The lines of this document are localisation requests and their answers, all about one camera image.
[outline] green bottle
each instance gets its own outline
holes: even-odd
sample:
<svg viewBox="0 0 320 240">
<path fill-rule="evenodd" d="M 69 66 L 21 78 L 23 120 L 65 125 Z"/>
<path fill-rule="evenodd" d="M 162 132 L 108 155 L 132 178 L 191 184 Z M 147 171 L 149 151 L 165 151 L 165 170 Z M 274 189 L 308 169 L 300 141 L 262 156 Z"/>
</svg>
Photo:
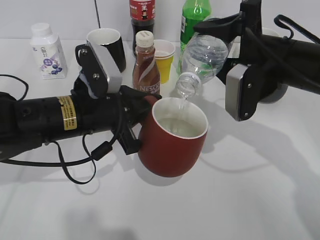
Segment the green bottle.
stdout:
<svg viewBox="0 0 320 240">
<path fill-rule="evenodd" d="M 211 15 L 210 0 L 186 0 L 182 9 L 182 23 L 181 23 L 181 36 L 180 36 L 180 63 L 184 50 L 195 34 L 194 26 L 205 20 L 206 17 Z"/>
</svg>

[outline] white tabletop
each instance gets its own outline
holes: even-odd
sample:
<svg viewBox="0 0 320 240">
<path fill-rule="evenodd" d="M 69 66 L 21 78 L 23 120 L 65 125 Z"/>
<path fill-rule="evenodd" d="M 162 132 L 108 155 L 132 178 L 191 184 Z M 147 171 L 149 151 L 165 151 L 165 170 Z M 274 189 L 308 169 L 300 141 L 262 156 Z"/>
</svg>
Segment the white tabletop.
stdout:
<svg viewBox="0 0 320 240">
<path fill-rule="evenodd" d="M 80 69 L 74 47 L 82 43 L 62 41 L 66 79 L 41 80 L 28 40 L 1 39 L 0 74 L 27 81 L 28 99 L 68 95 Z M 127 85 L 134 66 L 130 45 L 124 43 Z M 173 67 L 164 96 L 175 79 Z M 2 77 L 0 91 L 18 98 L 24 88 Z M 60 168 L 0 164 L 0 239 L 319 240 L 320 96 L 289 88 L 282 100 L 259 104 L 252 119 L 239 123 L 226 113 L 224 95 L 224 85 L 214 79 L 192 100 L 207 114 L 210 131 L 200 159 L 183 177 L 153 175 L 118 143 L 84 186 L 70 182 Z M 111 137 L 89 136 L 88 148 Z M 61 147 L 66 161 L 86 157 L 79 137 L 61 141 Z M 55 145 L 15 159 L 59 161 Z M 70 171 L 84 181 L 92 166 Z"/>
</svg>

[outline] red ceramic mug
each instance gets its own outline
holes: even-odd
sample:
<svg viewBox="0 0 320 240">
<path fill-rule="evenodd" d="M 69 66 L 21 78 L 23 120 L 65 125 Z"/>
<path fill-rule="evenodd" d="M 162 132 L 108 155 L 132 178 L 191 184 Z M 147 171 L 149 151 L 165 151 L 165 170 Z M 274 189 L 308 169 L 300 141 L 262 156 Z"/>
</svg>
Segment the red ceramic mug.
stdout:
<svg viewBox="0 0 320 240">
<path fill-rule="evenodd" d="M 157 101 L 153 96 L 148 96 L 146 99 L 153 107 L 139 134 L 142 141 L 138 152 L 140 160 L 149 171 L 161 177 L 181 176 L 199 158 L 209 128 L 208 119 L 191 102 L 179 111 L 182 103 L 179 98 Z"/>
</svg>

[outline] white bottle cap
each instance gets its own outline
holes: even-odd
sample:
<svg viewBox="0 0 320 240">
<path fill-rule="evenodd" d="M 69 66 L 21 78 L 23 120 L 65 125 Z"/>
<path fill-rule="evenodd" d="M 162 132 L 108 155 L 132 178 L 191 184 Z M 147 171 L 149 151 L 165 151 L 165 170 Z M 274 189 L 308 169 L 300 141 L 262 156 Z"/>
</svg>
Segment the white bottle cap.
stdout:
<svg viewBox="0 0 320 240">
<path fill-rule="evenodd" d="M 135 35 L 135 41 L 140 48 L 150 48 L 154 45 L 154 34 L 150 31 L 140 31 Z"/>
<path fill-rule="evenodd" d="M 36 23 L 32 25 L 31 31 L 34 37 L 44 38 L 52 35 L 52 30 L 48 23 Z"/>
</svg>

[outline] white wall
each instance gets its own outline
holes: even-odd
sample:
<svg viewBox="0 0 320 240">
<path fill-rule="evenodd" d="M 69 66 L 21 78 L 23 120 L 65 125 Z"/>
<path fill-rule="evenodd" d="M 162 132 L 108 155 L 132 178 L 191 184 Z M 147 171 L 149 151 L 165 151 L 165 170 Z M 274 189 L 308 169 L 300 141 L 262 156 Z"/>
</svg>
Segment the white wall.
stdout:
<svg viewBox="0 0 320 240">
<path fill-rule="evenodd" d="M 241 2 L 210 1 L 212 13 L 218 17 L 237 13 Z M 157 39 L 179 41 L 184 2 L 185 0 L 156 0 Z M 97 5 L 101 26 L 118 29 L 123 40 L 132 40 L 129 0 L 97 0 Z M 319 7 L 320 1 L 316 0 L 262 0 L 263 24 L 281 34 L 288 34 L 273 23 L 274 17 L 281 13 L 320 36 Z M 94 0 L 0 0 L 0 38 L 30 38 L 30 26 L 37 22 L 50 23 L 62 39 L 85 39 L 90 30 L 98 27 Z"/>
<path fill-rule="evenodd" d="M 94 0 L 0 0 L 0 38 L 29 39 L 39 22 L 62 39 L 84 39 L 98 27 Z"/>
</svg>

